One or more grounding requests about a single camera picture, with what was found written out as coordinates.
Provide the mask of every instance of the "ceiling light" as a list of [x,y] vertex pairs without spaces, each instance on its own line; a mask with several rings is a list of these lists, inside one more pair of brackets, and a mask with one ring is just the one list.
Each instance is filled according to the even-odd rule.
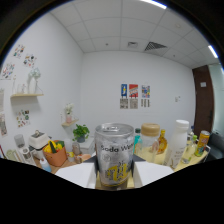
[[215,52],[215,50],[213,49],[213,47],[212,47],[212,46],[208,46],[208,48],[209,48],[210,51],[212,52],[213,56],[214,56],[215,58],[218,58],[218,55],[216,54],[216,52]]
[[156,6],[160,7],[160,8],[162,8],[162,9],[166,9],[165,5],[162,5],[162,4],[160,4],[158,2],[155,2],[155,1],[152,1],[152,0],[140,0],[140,1],[156,5]]

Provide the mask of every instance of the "potted plant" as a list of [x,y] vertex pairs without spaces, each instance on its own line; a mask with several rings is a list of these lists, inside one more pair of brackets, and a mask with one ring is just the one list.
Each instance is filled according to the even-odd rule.
[[73,130],[73,134],[75,137],[73,141],[77,140],[77,142],[79,143],[85,142],[85,139],[89,137],[89,129],[85,124],[83,126],[76,124],[76,127],[77,128]]
[[66,122],[71,123],[72,122],[72,108],[74,107],[73,103],[68,103],[65,106],[66,111]]

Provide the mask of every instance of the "door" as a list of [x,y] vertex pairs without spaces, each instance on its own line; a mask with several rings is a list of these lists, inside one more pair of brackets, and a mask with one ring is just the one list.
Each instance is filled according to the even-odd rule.
[[214,93],[207,65],[192,70],[195,82],[196,110],[194,133],[198,136],[202,130],[211,132],[214,118]]

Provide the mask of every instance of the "can lid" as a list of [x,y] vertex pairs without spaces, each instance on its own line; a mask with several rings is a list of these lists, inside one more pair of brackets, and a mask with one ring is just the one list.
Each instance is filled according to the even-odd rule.
[[96,133],[104,136],[124,136],[134,133],[134,128],[127,124],[105,123],[95,129]]
[[188,129],[189,122],[185,120],[176,120],[176,128]]
[[141,129],[140,128],[135,128],[135,133],[141,133]]
[[141,134],[145,136],[158,136],[160,126],[153,123],[143,123],[141,127]]

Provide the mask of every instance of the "ceiling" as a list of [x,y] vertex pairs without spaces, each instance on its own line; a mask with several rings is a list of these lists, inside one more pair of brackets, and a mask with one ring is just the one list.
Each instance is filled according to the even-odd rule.
[[[75,0],[50,13],[84,53],[142,52],[168,58],[191,69],[219,63],[202,34],[168,8],[164,10],[140,0]],[[151,47],[145,51],[149,42]]]

